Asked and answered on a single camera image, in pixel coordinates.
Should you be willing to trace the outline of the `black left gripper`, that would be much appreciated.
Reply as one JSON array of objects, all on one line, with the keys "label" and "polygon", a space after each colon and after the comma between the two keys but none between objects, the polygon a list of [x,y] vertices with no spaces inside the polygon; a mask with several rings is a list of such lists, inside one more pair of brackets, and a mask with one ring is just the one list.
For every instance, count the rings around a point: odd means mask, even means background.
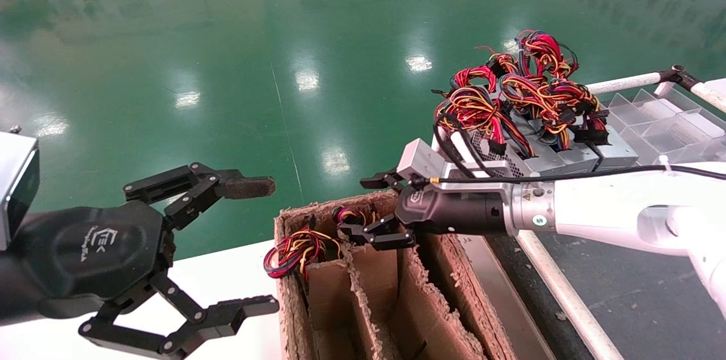
[{"label": "black left gripper", "polygon": [[[175,252],[167,228],[184,229],[220,199],[269,197],[275,189],[270,176],[191,163],[125,185],[132,202],[121,206],[29,215],[11,241],[11,319],[72,319],[99,310],[79,327],[81,337],[155,359],[185,359],[208,340],[232,337],[249,317],[279,311],[279,303],[260,295],[199,306],[164,274]],[[172,197],[165,218],[149,206]],[[137,307],[152,290],[184,316],[179,329],[164,336],[114,324],[127,303]]]}]

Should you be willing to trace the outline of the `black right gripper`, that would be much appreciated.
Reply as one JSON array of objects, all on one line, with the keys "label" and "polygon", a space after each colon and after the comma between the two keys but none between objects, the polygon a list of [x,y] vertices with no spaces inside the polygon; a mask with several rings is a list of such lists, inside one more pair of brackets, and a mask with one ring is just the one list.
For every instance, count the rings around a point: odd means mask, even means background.
[{"label": "black right gripper", "polygon": [[[361,187],[374,190],[402,190],[406,182],[396,169],[360,179]],[[431,187],[421,190],[407,187],[398,197],[395,217],[374,219],[368,224],[361,218],[349,219],[340,223],[338,229],[353,244],[368,244],[376,251],[414,247],[417,245],[414,232],[504,234],[506,195],[508,193],[497,190],[443,192]]]}]

